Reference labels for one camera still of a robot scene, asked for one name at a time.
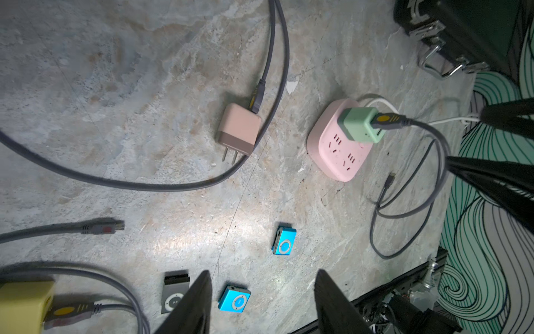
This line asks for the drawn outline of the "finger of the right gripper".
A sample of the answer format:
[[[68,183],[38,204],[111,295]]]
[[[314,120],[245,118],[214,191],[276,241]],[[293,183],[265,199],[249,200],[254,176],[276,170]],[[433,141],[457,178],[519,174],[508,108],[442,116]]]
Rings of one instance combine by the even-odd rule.
[[[496,129],[533,139],[533,98],[487,105],[481,111],[480,121]]]
[[[510,161],[447,157],[446,168],[533,232],[533,166]]]

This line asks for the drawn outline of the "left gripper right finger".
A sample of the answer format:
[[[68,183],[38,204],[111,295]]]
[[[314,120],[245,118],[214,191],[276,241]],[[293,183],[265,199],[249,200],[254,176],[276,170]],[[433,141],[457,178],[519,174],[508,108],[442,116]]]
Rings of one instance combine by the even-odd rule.
[[[317,272],[314,300],[320,333],[372,333],[360,313],[324,269]]]

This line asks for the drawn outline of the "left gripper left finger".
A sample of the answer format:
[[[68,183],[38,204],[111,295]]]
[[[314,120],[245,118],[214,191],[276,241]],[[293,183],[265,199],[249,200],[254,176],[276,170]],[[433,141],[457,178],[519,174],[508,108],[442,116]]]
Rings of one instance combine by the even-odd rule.
[[[212,292],[210,272],[204,270],[155,334],[208,334]]]

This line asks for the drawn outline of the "black mp3 player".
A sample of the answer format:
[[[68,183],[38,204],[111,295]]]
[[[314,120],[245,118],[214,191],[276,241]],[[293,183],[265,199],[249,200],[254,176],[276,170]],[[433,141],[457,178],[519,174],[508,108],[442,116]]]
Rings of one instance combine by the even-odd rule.
[[[161,313],[171,313],[183,299],[190,287],[190,276],[187,269],[167,271],[161,295]]]

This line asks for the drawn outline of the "green charger adapter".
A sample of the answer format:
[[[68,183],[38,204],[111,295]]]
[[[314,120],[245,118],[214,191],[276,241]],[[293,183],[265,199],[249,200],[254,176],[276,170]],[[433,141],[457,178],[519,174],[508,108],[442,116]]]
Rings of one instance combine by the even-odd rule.
[[[375,107],[353,107],[343,110],[337,123],[349,140],[379,143],[385,131],[371,126],[371,121],[377,115],[378,110]]]

